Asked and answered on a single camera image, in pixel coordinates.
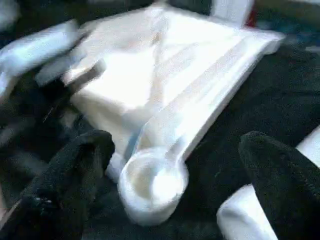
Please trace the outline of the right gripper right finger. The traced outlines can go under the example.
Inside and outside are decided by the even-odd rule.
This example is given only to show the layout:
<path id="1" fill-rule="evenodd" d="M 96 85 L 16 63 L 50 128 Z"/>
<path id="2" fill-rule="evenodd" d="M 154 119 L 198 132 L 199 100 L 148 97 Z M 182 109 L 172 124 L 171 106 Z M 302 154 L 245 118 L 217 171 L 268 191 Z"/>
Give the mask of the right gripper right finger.
<path id="1" fill-rule="evenodd" d="M 320 169 L 261 132 L 240 138 L 238 152 L 259 203 L 280 240 L 320 238 Z"/>

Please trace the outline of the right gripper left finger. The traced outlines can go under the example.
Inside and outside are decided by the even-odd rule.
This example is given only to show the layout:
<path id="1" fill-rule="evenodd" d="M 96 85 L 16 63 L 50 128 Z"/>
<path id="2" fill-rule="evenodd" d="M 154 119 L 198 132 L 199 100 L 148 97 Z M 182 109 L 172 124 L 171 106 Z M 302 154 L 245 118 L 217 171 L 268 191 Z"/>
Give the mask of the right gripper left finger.
<path id="1" fill-rule="evenodd" d="M 0 238 L 80 240 L 114 152 L 115 144 L 107 131 L 90 131 L 71 140 L 3 216 Z"/>

